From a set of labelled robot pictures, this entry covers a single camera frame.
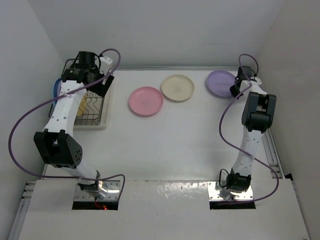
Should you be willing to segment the lilac plate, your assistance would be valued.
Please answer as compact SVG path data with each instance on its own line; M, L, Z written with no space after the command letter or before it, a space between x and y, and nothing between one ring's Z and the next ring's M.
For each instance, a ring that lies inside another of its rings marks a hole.
M215 70L206 79L207 88L216 96L229 98L232 96L230 88L235 84L235 76L225 70Z

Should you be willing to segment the orange plate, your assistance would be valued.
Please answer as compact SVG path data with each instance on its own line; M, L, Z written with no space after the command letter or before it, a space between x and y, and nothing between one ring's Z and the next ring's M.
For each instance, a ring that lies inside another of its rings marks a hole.
M78 107L78 110L77 110L77 113L76 113L77 117L82 116L86 112L86 110L87 110L87 97L88 97L88 94L86 93L83 96L83 98L82 98L82 100L80 102L80 105Z

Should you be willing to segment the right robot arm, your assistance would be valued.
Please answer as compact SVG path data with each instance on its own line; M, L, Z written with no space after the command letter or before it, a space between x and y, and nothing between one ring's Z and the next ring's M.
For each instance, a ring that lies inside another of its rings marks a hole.
M232 193L246 192L251 184L252 165L259 142L271 127L274 119L277 97L260 88L261 82L252 75L250 67L239 67L234 85L230 87L233 97L246 97L241 116L243 137L240 150L230 173L226 188Z

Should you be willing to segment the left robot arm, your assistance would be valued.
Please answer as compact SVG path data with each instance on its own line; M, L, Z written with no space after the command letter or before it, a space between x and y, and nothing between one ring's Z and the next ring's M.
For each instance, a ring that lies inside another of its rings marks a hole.
M100 173L83 160L83 149L73 138L74 123L87 92L101 98L107 94L114 77L108 75L113 61L102 54L80 51L60 81L60 90L53 113L42 132L33 140L43 162L63 169L76 177L80 189L95 198L102 198Z

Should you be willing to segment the blue plate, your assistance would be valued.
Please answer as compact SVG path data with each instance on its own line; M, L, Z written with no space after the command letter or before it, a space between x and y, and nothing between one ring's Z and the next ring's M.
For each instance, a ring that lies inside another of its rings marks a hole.
M51 95L52 95L52 98L56 98L59 96L60 94L60 90L61 90L61 82L62 82L62 79L61 78L58 78L53 86L52 86L52 90L51 90Z

